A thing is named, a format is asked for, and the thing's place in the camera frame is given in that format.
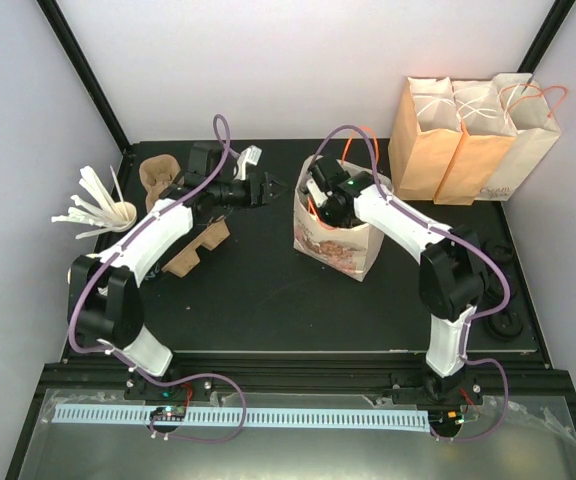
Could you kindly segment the printed Cream Bear paper bag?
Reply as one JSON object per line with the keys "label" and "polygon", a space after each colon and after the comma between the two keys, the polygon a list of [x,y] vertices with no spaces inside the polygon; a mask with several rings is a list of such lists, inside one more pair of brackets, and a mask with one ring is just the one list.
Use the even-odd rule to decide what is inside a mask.
{"label": "printed Cream Bear paper bag", "polygon": [[350,227],[332,226],[316,210],[307,190],[313,155],[303,162],[293,201],[293,247],[321,263],[362,282],[381,250],[384,234],[366,223],[354,221]]}

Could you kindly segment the black paper cup stack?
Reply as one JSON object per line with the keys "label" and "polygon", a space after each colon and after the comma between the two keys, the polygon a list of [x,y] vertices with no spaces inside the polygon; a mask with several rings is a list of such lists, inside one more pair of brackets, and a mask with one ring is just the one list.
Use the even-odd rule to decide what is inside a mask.
{"label": "black paper cup stack", "polygon": [[154,281],[154,280],[160,278],[162,274],[163,274],[162,267],[160,266],[159,263],[156,263],[144,275],[143,281]]}

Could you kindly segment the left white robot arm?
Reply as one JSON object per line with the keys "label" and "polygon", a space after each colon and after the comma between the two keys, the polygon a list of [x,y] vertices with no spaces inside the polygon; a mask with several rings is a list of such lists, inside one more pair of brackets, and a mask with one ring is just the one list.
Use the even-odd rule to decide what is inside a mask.
{"label": "left white robot arm", "polygon": [[188,164],[165,184],[147,215],[114,245],[95,256],[82,255],[69,271],[71,348],[85,352],[78,336],[95,341],[93,351],[118,354],[148,375],[147,386],[161,399],[182,388],[173,353],[147,328],[141,283],[169,250],[192,234],[215,207],[252,209],[270,203],[285,186],[256,166],[257,146],[232,154],[218,142],[197,142]]}

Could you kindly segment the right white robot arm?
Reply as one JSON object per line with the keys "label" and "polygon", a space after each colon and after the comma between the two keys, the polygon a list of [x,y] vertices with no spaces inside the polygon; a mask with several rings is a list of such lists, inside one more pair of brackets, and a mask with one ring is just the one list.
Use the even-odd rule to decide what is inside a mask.
{"label": "right white robot arm", "polygon": [[351,174],[330,156],[312,159],[304,189],[315,211],[333,227],[353,220],[378,229],[419,265],[418,292],[431,315],[422,379],[425,396],[444,403],[459,390],[456,373],[464,366],[466,322],[477,312],[487,286],[484,262],[469,248],[477,236],[468,228],[453,229],[421,214],[389,192],[372,173]]}

